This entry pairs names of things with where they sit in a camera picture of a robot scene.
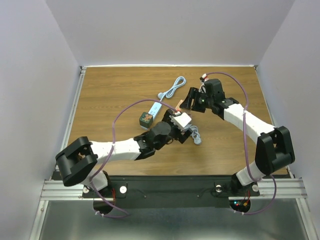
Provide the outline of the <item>light blue power strip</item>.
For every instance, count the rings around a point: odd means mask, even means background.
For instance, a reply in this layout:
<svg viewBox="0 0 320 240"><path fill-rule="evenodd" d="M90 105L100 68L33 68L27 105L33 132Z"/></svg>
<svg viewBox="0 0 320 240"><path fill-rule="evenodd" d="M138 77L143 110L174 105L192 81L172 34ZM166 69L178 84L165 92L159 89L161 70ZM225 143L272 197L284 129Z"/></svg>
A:
<svg viewBox="0 0 320 240"><path fill-rule="evenodd" d="M150 113L150 114L153 115L153 122L154 122L155 118L157 117L159 111L161 110L161 107L162 107L161 103L154 102L152 107L150 108L150 110L148 112L146 112L146 113ZM144 129L144 130L148 130L151 126L149 128L146 128L146 127L143 127L143 126L140 126L140 127L142 129Z"/></svg>

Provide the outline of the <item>orange cube socket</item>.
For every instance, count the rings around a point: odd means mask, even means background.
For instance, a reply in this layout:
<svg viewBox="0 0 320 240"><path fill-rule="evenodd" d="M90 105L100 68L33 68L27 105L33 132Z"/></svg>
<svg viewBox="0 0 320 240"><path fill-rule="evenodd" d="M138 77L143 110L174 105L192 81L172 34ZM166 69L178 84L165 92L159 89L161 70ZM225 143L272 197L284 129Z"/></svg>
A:
<svg viewBox="0 0 320 240"><path fill-rule="evenodd" d="M182 111L182 109L180 108L180 105L183 103L183 100L180 100L179 102L178 102L178 104L176 105L176 107L175 107L175 109L177 110L177 111Z"/></svg>

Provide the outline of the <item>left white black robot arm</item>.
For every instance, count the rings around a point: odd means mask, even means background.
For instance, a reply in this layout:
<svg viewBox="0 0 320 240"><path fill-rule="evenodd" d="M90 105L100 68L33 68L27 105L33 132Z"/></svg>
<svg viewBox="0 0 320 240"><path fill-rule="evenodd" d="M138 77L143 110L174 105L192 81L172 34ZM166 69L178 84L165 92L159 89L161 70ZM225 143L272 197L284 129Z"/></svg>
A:
<svg viewBox="0 0 320 240"><path fill-rule="evenodd" d="M82 136L59 152L56 164L65 187L82 184L95 191L100 197L111 193L111 181L104 170L95 170L96 165L103 165L120 160L143 160L156 151L179 141L183 144L192 134L192 118L185 112L168 109L162 121L148 131L115 142L90 141Z"/></svg>

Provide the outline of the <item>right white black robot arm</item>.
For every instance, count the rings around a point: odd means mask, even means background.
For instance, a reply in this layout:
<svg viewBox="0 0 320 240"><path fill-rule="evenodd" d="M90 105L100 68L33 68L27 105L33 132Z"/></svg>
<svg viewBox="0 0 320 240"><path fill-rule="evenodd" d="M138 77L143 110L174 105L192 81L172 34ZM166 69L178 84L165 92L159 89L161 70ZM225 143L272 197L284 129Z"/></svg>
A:
<svg viewBox="0 0 320 240"><path fill-rule="evenodd" d="M254 161L231 177L230 189L235 195L242 195L251 183L295 161L290 131L284 126L275 127L262 121L234 98L227 98L219 79L205 80L200 89L190 88L179 107L200 113L210 109L242 130L245 139L250 138L255 143Z"/></svg>

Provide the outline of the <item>dark green cube adapter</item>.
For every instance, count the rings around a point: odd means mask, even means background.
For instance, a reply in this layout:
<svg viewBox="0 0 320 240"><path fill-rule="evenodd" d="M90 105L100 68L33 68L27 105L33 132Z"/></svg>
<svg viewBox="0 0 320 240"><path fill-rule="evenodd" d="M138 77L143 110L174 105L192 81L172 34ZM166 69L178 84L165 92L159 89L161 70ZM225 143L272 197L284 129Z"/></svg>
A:
<svg viewBox="0 0 320 240"><path fill-rule="evenodd" d="M149 128L153 123L154 117L148 112L143 112L139 118L140 126L144 128Z"/></svg>

